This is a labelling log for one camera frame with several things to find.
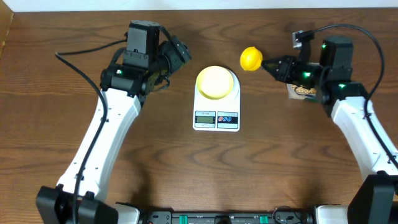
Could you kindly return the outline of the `yellow measuring scoop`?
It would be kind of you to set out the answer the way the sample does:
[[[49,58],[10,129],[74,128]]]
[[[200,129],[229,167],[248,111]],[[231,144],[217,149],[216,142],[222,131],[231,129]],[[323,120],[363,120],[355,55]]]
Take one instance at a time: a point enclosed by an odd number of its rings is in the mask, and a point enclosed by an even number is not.
[[[240,65],[245,71],[256,71],[261,67],[263,61],[262,53],[255,47],[244,49],[240,56]]]

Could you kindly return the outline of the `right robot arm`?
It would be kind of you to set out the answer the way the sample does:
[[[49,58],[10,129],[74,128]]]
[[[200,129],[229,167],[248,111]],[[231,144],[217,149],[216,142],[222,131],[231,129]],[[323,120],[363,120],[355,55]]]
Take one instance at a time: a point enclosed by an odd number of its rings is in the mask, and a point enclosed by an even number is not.
[[[363,85],[351,79],[353,41],[324,39],[320,61],[309,63],[309,39],[299,57],[261,61],[277,81],[317,91],[317,101],[344,134],[358,163],[363,183],[349,205],[319,205],[314,223],[397,223],[397,149],[374,113]]]

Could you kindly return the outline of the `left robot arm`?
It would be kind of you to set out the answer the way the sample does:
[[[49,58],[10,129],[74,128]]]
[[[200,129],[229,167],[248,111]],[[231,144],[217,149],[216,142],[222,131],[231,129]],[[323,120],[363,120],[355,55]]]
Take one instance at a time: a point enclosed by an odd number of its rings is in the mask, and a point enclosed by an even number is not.
[[[94,85],[98,104],[83,141],[55,187],[41,187],[36,206],[44,223],[140,223],[139,209],[106,204],[111,173],[146,96],[163,90],[190,58],[188,47],[151,21],[133,20]]]

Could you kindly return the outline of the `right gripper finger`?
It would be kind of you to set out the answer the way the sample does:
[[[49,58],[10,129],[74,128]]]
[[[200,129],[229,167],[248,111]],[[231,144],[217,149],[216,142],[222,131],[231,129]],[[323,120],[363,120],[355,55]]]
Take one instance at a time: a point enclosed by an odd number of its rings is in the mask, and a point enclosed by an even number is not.
[[[279,70],[287,70],[288,69],[288,60],[287,60],[287,57],[285,57],[285,56],[267,59],[267,60],[263,60],[261,63],[262,68],[264,68],[265,65],[278,65]]]
[[[278,65],[265,65],[264,70],[266,70],[273,78],[279,80],[279,66]]]

